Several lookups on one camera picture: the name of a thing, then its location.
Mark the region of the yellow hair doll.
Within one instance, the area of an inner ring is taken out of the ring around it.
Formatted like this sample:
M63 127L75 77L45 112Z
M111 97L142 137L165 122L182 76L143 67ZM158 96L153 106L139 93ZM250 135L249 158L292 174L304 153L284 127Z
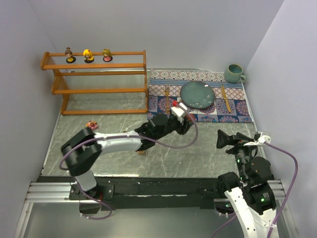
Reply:
M89 49L85 49L83 51L83 56L84 56L85 63L92 63L94 61L94 56Z

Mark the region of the brown bun hair doll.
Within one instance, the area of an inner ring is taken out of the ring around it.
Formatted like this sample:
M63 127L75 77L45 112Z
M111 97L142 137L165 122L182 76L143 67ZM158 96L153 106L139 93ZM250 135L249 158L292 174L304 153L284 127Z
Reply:
M66 48L64 54L66 55L66 62L67 63L71 64L71 63L76 62L76 57L73 56L73 53L72 53L70 47Z

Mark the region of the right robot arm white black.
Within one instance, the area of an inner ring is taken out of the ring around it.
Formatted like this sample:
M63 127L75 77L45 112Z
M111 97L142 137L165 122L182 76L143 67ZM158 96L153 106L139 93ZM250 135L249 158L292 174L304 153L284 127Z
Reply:
M216 147L234 155L238 173L228 172L218 177L221 192L228 198L246 238L265 238L274 227L276 201L268 184L273 180L270 162L257 155L258 147L271 142L271 137L261 132L254 138L241 133L228 135L217 132Z

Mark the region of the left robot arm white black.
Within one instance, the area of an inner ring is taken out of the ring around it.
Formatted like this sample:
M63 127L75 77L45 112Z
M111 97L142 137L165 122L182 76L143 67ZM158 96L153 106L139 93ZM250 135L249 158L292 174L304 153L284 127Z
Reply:
M90 191L97 186L91 167L101 154L146 151L174 131L180 135L186 134L194 120L192 115L186 113L181 117L157 114L137 129L115 134L96 133L86 127L61 147L62 161L67 165L61 169L68 170L83 191Z

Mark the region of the blonde hair pink doll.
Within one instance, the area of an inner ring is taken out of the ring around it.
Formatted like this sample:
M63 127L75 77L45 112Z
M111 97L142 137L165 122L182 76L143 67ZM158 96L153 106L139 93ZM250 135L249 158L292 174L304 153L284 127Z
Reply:
M109 49L103 49L102 55L103 55L104 62L111 62L113 60L112 53Z

